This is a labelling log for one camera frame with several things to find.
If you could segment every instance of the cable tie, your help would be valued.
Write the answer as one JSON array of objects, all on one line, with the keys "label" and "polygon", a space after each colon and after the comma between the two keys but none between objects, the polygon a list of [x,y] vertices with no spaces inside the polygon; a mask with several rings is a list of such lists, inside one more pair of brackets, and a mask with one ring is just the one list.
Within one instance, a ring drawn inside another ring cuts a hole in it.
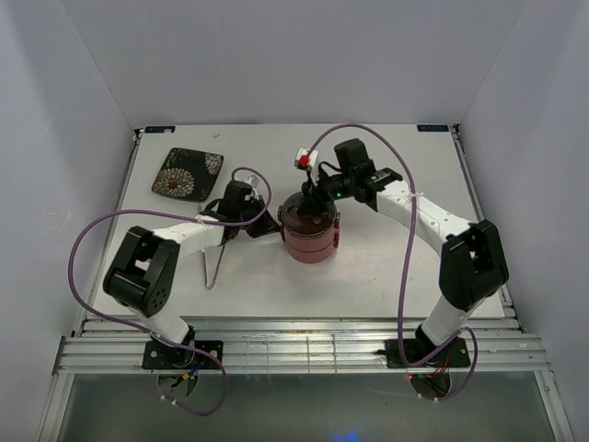
[{"label": "cable tie", "polygon": [[423,192],[418,192],[418,191],[415,191],[415,193],[413,193],[413,192],[408,192],[408,193],[407,193],[407,196],[409,197],[409,199],[411,199],[411,198],[415,197],[415,198],[417,198],[417,199],[419,200],[420,198],[422,198],[422,197],[423,197]]},{"label": "cable tie", "polygon": [[194,219],[195,219],[195,220],[196,220],[196,222],[197,222],[198,224],[200,224],[201,226],[205,226],[205,227],[207,226],[207,225],[206,225],[206,223],[204,222],[204,220],[202,219],[202,215],[201,215],[201,214],[198,214],[198,215],[196,215],[196,216],[194,217]]}]

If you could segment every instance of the glass panel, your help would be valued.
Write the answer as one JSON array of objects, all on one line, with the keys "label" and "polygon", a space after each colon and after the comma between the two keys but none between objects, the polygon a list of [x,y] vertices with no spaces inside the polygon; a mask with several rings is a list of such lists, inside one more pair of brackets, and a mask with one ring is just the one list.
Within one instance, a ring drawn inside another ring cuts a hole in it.
[{"label": "glass panel", "polygon": [[[440,403],[369,390],[413,393],[402,375],[233,376],[230,385],[225,406],[199,418],[143,394],[156,392],[155,375],[78,375],[59,440],[554,440],[532,373],[478,373]],[[211,406],[220,388],[218,376],[201,376],[188,402]]]}]

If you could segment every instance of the red led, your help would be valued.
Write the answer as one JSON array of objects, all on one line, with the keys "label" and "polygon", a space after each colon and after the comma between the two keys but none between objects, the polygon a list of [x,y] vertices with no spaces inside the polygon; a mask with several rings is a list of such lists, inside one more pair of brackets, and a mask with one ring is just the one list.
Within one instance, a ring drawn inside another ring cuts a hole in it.
[{"label": "red led", "polygon": [[309,164],[309,157],[307,155],[302,155],[298,160],[298,164],[306,168]]}]

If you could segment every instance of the aluminum frame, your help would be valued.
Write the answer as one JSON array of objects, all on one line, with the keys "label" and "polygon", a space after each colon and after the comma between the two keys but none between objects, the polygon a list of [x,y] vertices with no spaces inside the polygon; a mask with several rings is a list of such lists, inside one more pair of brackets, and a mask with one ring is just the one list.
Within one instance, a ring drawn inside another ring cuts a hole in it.
[{"label": "aluminum frame", "polygon": [[[133,150],[121,183],[121,201],[133,167],[135,148],[143,131],[136,131]],[[459,124],[451,127],[456,155],[462,168],[470,199],[478,218],[482,218],[479,199],[468,170]],[[105,249],[110,240],[105,241]],[[537,334],[522,331],[507,289],[501,292],[505,318],[470,320],[468,325],[479,341],[477,371],[534,372],[556,440],[572,440],[572,431],[554,384],[551,365]],[[390,373],[394,376],[427,371],[424,368],[389,369],[383,356],[375,351],[383,341],[397,337],[395,319],[391,320],[232,320],[187,318],[199,337],[225,342],[224,365],[230,374],[245,375],[319,375],[334,373]],[[406,336],[422,322],[405,321]],[[56,440],[76,374],[145,374],[141,369],[144,333],[120,324],[80,315],[75,336],[63,338],[53,371],[53,383],[39,441]],[[469,336],[465,336],[472,350]]]}]

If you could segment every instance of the white wall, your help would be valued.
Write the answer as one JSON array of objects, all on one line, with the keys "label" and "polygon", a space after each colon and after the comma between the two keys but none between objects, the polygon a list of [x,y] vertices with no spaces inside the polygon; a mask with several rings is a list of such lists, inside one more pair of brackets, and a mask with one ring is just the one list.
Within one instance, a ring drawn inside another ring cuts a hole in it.
[{"label": "white wall", "polygon": [[458,122],[525,0],[64,0],[132,126]]},{"label": "white wall", "polygon": [[132,132],[59,0],[1,2],[0,53],[0,439],[28,441],[78,311],[69,248],[112,207]]},{"label": "white wall", "polygon": [[577,440],[589,440],[589,2],[529,0],[464,120],[511,293],[541,332]]}]

